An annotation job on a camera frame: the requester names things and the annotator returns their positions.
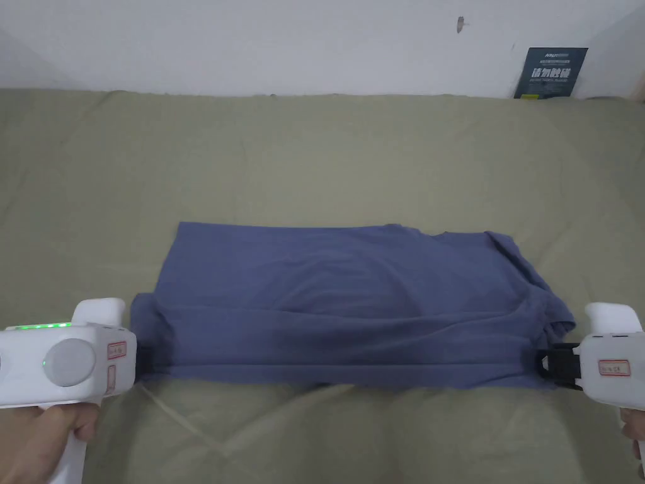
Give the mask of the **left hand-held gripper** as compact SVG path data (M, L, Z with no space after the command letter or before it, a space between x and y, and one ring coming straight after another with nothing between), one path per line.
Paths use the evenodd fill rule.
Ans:
M123 325L125 301L88 299L70 321L10 326L1 332L1 408L69 405L134 385L137 339Z

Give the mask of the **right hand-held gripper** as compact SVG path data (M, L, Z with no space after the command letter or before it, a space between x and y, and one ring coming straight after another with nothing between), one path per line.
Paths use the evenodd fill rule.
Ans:
M588 304L591 332L579 344L536 351L535 372L546 388L553 383L580 389L599 403L644 410L644 328L630 306Z

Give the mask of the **person's left hand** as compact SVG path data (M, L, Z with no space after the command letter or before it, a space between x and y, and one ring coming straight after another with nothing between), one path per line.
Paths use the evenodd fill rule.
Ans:
M48 483L69 435L90 441L99 414L92 403L1 410L1 483Z

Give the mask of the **person's right hand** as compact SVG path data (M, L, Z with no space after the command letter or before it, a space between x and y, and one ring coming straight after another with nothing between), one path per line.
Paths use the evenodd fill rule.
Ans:
M620 408L622 433L633 441L634 455L642 460L640 444L644 442L644 411Z

